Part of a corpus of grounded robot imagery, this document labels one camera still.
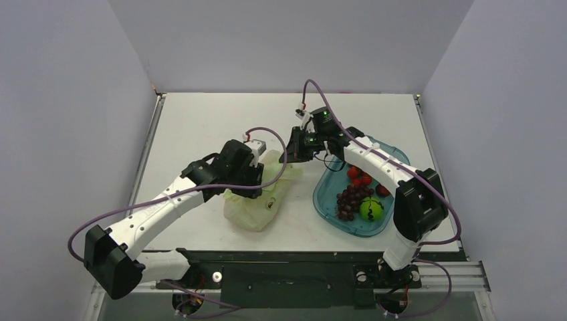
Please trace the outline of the light green plastic bag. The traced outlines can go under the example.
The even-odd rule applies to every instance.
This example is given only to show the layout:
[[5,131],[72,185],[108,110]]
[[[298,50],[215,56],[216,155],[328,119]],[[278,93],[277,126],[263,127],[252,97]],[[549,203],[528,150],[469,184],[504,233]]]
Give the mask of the light green plastic bag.
[[276,216],[291,185],[302,178],[303,174],[299,166],[286,165],[282,176],[274,184],[262,188],[262,194],[255,199],[226,191],[223,194],[224,218],[241,229],[262,231]]

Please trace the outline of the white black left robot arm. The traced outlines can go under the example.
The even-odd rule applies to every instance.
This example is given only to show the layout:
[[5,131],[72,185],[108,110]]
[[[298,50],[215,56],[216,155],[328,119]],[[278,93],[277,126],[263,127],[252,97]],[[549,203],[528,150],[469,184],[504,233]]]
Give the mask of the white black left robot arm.
[[259,157],[265,150],[261,140],[230,140],[221,152],[191,162],[149,206],[105,229],[90,228],[85,235],[84,267],[114,300],[149,281],[194,286],[199,268],[180,251],[145,251],[146,246],[185,213],[227,189],[252,199],[260,196]]

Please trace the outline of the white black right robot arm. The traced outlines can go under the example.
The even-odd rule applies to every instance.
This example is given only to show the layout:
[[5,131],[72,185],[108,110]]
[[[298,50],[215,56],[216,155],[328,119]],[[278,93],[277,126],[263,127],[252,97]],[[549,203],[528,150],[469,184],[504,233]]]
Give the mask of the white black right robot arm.
[[417,258],[425,238],[448,216],[437,172],[405,164],[353,126],[340,128],[326,107],[313,112],[297,109],[296,116],[302,123],[292,128],[286,159],[305,163],[316,153],[328,151],[392,193],[396,233],[377,267],[377,276],[383,284],[395,285],[403,278],[404,268]]

